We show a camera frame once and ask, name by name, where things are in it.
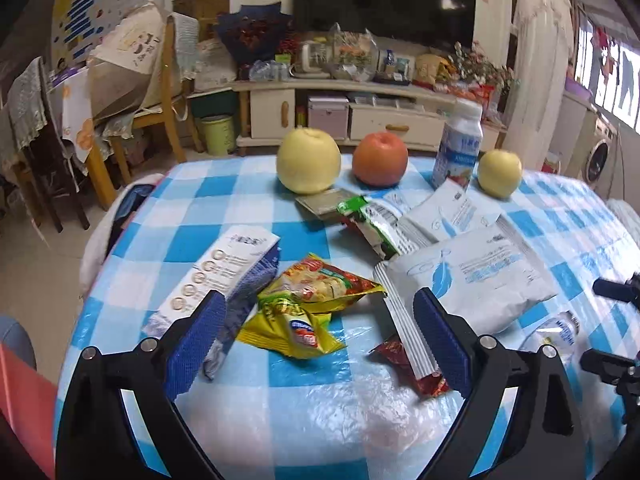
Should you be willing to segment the yellow chip bag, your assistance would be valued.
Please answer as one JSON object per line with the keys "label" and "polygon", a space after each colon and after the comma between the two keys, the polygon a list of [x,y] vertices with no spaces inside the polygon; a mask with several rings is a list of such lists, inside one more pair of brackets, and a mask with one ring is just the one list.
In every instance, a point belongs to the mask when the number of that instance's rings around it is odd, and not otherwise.
{"label": "yellow chip bag", "polygon": [[332,315],[382,292],[375,281],[306,255],[258,294],[238,341],[298,360],[327,356],[345,348],[330,332]]}

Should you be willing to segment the blue white checkered tablecloth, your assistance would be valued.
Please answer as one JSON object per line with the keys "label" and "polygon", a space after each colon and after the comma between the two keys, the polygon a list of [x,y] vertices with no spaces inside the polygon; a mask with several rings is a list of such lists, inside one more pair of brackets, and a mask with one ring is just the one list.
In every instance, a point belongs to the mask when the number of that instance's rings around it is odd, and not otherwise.
{"label": "blue white checkered tablecloth", "polygon": [[[639,353],[639,313],[597,296],[598,278],[639,270],[631,232],[585,183],[529,171],[501,214],[550,273],[555,295],[528,308],[499,335],[521,347],[562,312],[579,323],[566,364],[593,476],[624,435],[623,402],[584,372],[588,349]],[[362,235],[326,223],[297,203],[271,156],[185,162],[169,169],[119,235],[90,286],[70,337],[58,394],[65,396],[81,352],[133,349],[150,317],[224,232],[246,224],[278,240],[279,266],[308,256],[372,278],[378,255]],[[296,316],[292,342],[318,344],[295,359],[235,341],[212,376],[198,376],[176,400],[202,450],[227,479],[414,479],[462,407],[459,393],[424,396],[387,349],[396,328],[382,294],[337,312]]]}

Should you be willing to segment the white lace curtain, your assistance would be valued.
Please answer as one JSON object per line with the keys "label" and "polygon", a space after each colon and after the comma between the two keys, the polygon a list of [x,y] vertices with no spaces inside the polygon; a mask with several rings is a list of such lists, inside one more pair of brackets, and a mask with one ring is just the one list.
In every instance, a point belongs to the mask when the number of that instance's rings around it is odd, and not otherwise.
{"label": "white lace curtain", "polygon": [[570,0],[518,0],[514,26],[518,47],[503,147],[517,154],[524,168],[538,170],[558,120],[574,50]]}

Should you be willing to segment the pink storage box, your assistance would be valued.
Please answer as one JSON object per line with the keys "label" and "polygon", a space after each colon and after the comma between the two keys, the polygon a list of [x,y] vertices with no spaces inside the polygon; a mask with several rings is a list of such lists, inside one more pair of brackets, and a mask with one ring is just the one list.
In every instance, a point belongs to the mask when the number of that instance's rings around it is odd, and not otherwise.
{"label": "pink storage box", "polygon": [[322,130],[335,140],[348,135],[349,100],[346,96],[310,96],[308,126]]}

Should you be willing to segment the clear plastic wipes packet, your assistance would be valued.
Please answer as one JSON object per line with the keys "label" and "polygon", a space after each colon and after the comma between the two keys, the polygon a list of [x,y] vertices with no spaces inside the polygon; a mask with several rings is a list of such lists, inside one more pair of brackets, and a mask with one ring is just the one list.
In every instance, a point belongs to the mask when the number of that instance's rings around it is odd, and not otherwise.
{"label": "clear plastic wipes packet", "polygon": [[525,338],[520,350],[536,352],[548,344],[555,348],[564,363],[568,363],[574,356],[579,334],[578,317],[572,311],[560,312],[535,328]]}

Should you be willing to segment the green white snack wrapper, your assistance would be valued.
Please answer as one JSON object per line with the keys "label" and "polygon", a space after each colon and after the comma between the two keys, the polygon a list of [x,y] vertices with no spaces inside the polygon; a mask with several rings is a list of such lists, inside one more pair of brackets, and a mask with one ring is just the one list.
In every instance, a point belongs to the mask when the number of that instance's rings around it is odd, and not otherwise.
{"label": "green white snack wrapper", "polygon": [[398,192],[349,197],[336,206],[344,222],[355,228],[382,260],[419,249],[399,226],[408,211],[404,196]]}

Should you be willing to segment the white washing machine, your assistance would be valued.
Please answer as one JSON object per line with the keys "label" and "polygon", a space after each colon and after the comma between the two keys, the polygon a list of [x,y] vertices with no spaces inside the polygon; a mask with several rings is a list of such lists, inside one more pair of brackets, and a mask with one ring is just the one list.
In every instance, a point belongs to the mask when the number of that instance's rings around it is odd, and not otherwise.
{"label": "white washing machine", "polygon": [[605,171],[613,168],[618,150],[617,130],[607,120],[597,117],[587,129],[585,144],[587,151],[580,176],[595,191],[604,181]]}

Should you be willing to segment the small red candy wrapper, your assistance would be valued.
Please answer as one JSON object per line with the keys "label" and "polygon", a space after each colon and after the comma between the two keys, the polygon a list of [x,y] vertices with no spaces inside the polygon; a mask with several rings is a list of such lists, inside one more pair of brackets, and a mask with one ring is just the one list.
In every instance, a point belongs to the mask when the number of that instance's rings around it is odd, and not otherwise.
{"label": "small red candy wrapper", "polygon": [[421,398],[437,398],[450,390],[448,382],[441,372],[435,372],[423,378],[413,373],[407,352],[399,336],[393,334],[368,353],[373,361],[382,361],[396,372],[403,385],[410,386]]}

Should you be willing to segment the large white blue pouch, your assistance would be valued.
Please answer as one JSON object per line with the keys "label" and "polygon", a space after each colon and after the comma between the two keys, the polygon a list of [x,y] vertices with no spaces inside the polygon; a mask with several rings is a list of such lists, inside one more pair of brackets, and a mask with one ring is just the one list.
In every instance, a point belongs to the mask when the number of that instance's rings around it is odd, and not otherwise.
{"label": "large white blue pouch", "polygon": [[414,376],[439,371],[433,346],[416,322],[414,294],[427,287],[445,310],[461,316],[479,335],[497,335],[535,304],[558,293],[553,276],[512,223],[460,234],[377,264],[384,298]]}

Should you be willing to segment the cream tv cabinet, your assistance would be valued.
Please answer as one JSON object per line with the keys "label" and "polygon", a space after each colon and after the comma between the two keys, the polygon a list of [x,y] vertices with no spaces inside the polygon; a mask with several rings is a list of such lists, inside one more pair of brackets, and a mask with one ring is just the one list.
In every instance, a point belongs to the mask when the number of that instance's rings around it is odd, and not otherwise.
{"label": "cream tv cabinet", "polygon": [[336,143],[354,148],[368,134],[387,131],[399,136],[411,151],[435,153],[446,115],[452,111],[454,97],[417,86],[393,87],[374,82],[336,79],[289,79],[286,81],[237,81],[232,90],[238,95],[240,134],[236,143],[242,153],[249,148],[278,146],[299,125],[299,107],[311,96],[336,98],[382,96],[386,105],[348,101],[336,109],[342,113],[342,131]]}

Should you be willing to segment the green waste bin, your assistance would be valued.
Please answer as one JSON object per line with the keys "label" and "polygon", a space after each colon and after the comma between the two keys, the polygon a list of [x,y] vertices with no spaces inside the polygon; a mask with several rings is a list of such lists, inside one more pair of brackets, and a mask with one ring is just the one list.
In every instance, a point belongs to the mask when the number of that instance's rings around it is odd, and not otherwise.
{"label": "green waste bin", "polygon": [[227,156],[235,150],[235,128],[231,115],[204,117],[200,121],[206,151],[212,156]]}

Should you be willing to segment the red apple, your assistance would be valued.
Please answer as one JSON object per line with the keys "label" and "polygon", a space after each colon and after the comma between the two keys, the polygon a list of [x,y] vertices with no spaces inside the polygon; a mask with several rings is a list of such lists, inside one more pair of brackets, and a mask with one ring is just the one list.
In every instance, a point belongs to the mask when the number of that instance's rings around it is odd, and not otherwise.
{"label": "red apple", "polygon": [[352,173],[367,185],[390,188],[404,176],[408,157],[406,144],[395,133],[370,133],[352,154]]}

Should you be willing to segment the white yogurt drink bottle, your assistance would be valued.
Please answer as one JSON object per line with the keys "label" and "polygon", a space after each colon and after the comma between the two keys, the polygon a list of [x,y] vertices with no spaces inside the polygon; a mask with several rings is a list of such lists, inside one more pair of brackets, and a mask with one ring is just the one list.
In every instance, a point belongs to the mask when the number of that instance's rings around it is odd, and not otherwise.
{"label": "white yogurt drink bottle", "polygon": [[483,141],[482,114],[483,109],[477,102],[457,99],[454,103],[442,129],[432,174],[434,188],[446,180],[468,187]]}

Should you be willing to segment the milk carton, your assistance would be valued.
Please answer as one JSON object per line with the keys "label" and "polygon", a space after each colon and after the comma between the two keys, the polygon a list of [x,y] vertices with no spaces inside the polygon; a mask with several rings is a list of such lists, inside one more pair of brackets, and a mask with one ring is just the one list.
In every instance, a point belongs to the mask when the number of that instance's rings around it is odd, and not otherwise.
{"label": "milk carton", "polygon": [[262,226],[239,224],[224,231],[151,315],[143,333],[162,336],[173,322],[189,316],[208,292],[220,292],[227,313],[202,365],[203,375],[212,380],[254,309],[258,294],[276,277],[279,242],[280,237]]}

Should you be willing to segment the silver foil packet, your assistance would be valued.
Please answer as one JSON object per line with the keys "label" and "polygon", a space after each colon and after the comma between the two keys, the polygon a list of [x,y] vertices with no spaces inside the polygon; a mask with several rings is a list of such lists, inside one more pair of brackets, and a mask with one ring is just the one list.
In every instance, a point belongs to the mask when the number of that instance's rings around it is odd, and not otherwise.
{"label": "silver foil packet", "polygon": [[299,195],[296,203],[322,221],[332,221],[341,217],[337,206],[356,194],[344,188],[329,188],[321,193]]}

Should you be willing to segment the wooden chair with bag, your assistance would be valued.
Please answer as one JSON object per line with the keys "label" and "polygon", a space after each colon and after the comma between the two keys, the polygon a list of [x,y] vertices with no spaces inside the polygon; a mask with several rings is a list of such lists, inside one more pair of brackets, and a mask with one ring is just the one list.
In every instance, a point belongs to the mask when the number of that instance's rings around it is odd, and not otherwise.
{"label": "wooden chair with bag", "polygon": [[126,184],[132,181],[132,177],[122,141],[130,139],[136,129],[163,126],[176,161],[185,162],[186,154],[177,127],[183,124],[192,138],[195,151],[204,151],[188,101],[192,90],[191,80],[194,78],[193,67],[198,58],[199,32],[200,23],[195,18],[177,12],[169,13],[162,48],[142,103],[135,110],[127,110],[106,122],[103,136],[111,144]]}

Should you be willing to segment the left yellow apple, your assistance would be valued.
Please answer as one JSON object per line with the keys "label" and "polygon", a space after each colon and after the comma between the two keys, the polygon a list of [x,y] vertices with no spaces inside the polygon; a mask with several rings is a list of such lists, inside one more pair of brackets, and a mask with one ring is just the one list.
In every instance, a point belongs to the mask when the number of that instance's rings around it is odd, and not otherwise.
{"label": "left yellow apple", "polygon": [[295,194],[326,191],[340,175],[341,152],[336,142],[319,129],[295,128],[283,139],[277,152],[277,175]]}

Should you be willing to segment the dark blue flower bouquet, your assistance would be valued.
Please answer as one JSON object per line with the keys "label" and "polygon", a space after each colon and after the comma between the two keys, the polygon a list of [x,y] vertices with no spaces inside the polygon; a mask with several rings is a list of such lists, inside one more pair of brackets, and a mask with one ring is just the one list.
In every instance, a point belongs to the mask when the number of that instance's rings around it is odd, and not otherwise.
{"label": "dark blue flower bouquet", "polygon": [[221,15],[215,30],[236,64],[252,65],[276,55],[292,23],[292,15],[282,13],[281,3],[277,2],[242,6],[239,12]]}

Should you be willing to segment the beige canvas tote bag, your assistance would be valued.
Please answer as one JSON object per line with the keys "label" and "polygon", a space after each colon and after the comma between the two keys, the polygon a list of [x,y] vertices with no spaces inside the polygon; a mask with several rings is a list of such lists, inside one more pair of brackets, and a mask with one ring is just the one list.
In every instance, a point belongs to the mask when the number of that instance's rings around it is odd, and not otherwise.
{"label": "beige canvas tote bag", "polygon": [[88,56],[94,119],[140,107],[152,92],[165,38],[166,14],[149,1],[127,14]]}

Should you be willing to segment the yellow apple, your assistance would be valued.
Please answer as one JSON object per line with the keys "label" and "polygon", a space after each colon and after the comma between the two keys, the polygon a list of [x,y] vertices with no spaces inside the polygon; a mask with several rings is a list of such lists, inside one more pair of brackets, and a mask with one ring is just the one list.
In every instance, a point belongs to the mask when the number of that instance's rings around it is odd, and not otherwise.
{"label": "yellow apple", "polygon": [[295,128],[283,139],[277,152],[277,175],[295,194],[326,191],[340,175],[341,152],[336,142],[319,129]]}
{"label": "yellow apple", "polygon": [[482,190],[499,200],[506,200],[521,183],[523,166],[517,154],[491,150],[480,159],[477,180]]}

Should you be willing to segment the right yellow apple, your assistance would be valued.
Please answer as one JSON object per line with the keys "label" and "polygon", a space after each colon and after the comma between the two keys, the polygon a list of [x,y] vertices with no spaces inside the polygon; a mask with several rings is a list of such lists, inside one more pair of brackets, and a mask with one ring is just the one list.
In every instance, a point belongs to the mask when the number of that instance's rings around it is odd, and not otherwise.
{"label": "right yellow apple", "polygon": [[480,159],[477,180],[482,190],[499,200],[506,200],[521,183],[523,166],[517,154],[491,150]]}

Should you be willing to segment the dark wooden chair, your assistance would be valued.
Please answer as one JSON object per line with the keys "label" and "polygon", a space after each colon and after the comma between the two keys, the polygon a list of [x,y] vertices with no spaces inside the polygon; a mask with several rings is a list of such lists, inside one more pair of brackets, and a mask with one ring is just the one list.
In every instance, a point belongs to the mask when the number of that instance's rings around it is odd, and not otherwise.
{"label": "dark wooden chair", "polygon": [[62,196],[70,200],[80,226],[88,230],[90,222],[80,202],[73,170],[65,156],[60,128],[54,122],[50,84],[41,56],[33,58],[14,78],[6,107],[16,149],[34,177],[36,193],[56,232],[62,232],[63,225],[54,206],[55,192],[47,184],[48,177],[62,186]]}

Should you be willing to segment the pink plastic trash bin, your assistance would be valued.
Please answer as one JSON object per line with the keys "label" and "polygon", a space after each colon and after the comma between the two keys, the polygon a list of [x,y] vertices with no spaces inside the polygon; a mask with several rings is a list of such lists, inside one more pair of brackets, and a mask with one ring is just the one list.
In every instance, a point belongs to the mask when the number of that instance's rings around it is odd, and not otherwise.
{"label": "pink plastic trash bin", "polygon": [[55,386],[1,345],[1,415],[28,457],[47,479],[55,477]]}

